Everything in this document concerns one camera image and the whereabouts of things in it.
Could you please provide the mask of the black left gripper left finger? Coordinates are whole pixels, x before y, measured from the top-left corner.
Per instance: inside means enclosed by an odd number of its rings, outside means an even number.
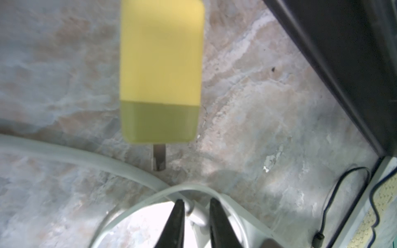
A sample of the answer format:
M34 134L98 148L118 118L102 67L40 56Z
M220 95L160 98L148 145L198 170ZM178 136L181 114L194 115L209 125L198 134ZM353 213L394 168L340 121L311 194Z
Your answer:
M171 211L155 248L183 248L185 236L185 204L178 199Z

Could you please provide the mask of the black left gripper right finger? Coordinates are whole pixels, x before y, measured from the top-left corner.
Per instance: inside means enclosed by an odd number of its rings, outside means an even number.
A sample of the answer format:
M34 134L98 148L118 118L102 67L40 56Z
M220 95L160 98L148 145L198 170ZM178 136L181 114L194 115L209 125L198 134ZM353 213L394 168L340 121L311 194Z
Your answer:
M212 248L242 248L221 203L212 198L209 205L210 240Z

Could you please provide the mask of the white power strip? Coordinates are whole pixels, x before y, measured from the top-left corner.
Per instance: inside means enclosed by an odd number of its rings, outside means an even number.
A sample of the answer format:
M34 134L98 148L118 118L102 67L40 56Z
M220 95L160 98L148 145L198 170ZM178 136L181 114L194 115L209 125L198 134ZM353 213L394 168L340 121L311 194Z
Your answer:
M212 198L209 204L209 226L194 227L193 243L198 248L286 248L287 245L267 226L229 197L231 210L226 214L221 202ZM185 239L185 206L177 200L165 223L156 248L190 248Z

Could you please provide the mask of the yellow plug adapter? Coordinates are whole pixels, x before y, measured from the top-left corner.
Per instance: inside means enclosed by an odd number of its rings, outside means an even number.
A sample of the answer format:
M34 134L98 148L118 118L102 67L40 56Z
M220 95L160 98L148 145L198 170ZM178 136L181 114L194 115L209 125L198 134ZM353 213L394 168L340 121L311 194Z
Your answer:
M122 1L122 133L152 145L152 168L166 145L195 138L201 109L205 6L202 1Z

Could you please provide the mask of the yellow keyboard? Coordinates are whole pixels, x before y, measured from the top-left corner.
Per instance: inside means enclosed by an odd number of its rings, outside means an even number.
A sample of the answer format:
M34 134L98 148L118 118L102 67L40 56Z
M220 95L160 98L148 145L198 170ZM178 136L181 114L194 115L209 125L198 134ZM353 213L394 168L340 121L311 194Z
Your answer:
M368 186L362 193L352 212L337 236L329 242L329 248L368 248L375 247L373 239L374 224L380 224L381 217L397 198L396 157L384 157L380 160Z

